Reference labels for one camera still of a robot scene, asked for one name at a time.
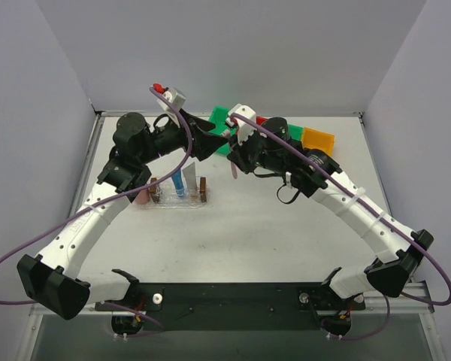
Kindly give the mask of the blue toothpaste tube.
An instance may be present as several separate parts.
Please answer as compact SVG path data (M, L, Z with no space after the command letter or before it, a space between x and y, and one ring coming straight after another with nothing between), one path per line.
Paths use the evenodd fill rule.
M177 170L171 176L175 192L179 198L183 198L185 196L185 188L182 181L181 170Z

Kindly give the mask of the pink cup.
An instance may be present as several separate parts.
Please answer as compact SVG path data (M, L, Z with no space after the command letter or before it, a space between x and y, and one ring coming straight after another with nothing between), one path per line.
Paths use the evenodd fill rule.
M139 192L137 197L135 198L135 203L137 205L145 205L150 200L149 192L148 190L142 190Z

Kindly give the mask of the clear rack with brown ends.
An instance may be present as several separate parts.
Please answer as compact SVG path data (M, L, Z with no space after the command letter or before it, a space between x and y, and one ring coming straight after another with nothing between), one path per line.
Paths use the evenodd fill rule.
M191 194L186 187L177 190L172 179L167 179L147 189L150 197L149 206L157 208L199 208L208 203L209 188L205 193Z

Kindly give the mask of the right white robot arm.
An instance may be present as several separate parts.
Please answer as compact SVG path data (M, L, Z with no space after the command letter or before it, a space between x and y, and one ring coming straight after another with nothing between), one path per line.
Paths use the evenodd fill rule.
M294 139L286 119L269 118L262 131L238 118L228 117L225 124L236 131L227 157L243 173L263 168L281 177L283 185L329 209L374 252L370 264L331 273L326 283L339 298L372 290L392 298L402 295L434 240L429 232L394 220L328 153Z

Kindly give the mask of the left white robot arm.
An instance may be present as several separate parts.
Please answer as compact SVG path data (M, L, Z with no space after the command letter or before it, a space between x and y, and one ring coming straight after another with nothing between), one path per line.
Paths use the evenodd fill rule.
M79 216L36 256L25 255L17 271L27 296L65 320L77 316L88 304L113 300L122 309L136 306L139 281L113 269L102 276L80 278L89 252L107 227L139 194L152 173L149 163L184 149L202 161L227 140L212 133L214 124L181 111L184 126L169 120L150 126L142 114L127 113L117 121L114 146Z

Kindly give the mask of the clear textured acrylic tray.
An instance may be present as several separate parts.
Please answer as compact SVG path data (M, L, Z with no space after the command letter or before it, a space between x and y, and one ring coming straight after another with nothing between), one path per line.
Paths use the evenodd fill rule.
M190 193L187 187L183 188L183 195L179 196L171 180L164 181L147 190L145 198L141 192L133 201L136 208L141 209L188 209L200 208L210 200L210 188L200 186L195 193Z

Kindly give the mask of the red bin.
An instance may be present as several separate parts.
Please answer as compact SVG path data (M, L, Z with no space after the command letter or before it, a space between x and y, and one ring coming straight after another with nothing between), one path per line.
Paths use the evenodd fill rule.
M267 121L268 119L267 118L265 118L265 117L257 117L256 118L256 123L258 124L258 125L262 125L265 121Z

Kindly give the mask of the green bin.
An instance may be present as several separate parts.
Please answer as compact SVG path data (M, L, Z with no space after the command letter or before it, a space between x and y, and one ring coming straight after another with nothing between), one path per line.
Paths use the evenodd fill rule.
M301 136L304 131L303 127L289 124L288 129L289 129L289 134L291 136L291 139L294 139L296 141L301 140Z
M236 129L230 129L226 125L226 118L228 116L229 109L216 106L211 115L208 118L208 121L215 125L215 128L210 132L216 135L221 135L225 130L229 130L232 135L236 133ZM225 144L221 146L216 153L220 156L227 156L230 152L229 144Z

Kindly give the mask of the yellow bin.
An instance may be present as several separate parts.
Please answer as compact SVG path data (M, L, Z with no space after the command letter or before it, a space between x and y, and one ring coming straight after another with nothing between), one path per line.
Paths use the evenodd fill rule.
M301 145L304 149L321 150L331 156L334 149L334 135L304 127L301 133Z

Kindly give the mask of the far green bin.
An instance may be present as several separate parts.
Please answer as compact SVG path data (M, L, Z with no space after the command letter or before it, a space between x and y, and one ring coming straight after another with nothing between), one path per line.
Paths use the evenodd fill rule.
M208 118L208 121L215 125L215 128L210 132L216 135L221 135L225 130L229 130L232 135L236 133L236 129L230 129L226 125L226 118L228 116L229 109L216 106L211 115ZM227 156L230 152L229 144L225 144L221 146L216 153L220 156Z

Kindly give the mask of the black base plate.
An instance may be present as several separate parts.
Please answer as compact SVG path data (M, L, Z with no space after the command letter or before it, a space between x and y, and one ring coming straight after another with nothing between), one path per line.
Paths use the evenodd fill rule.
M96 303L97 311L143 311L168 331L316 330L323 315L363 311L320 282L139 283L123 300Z

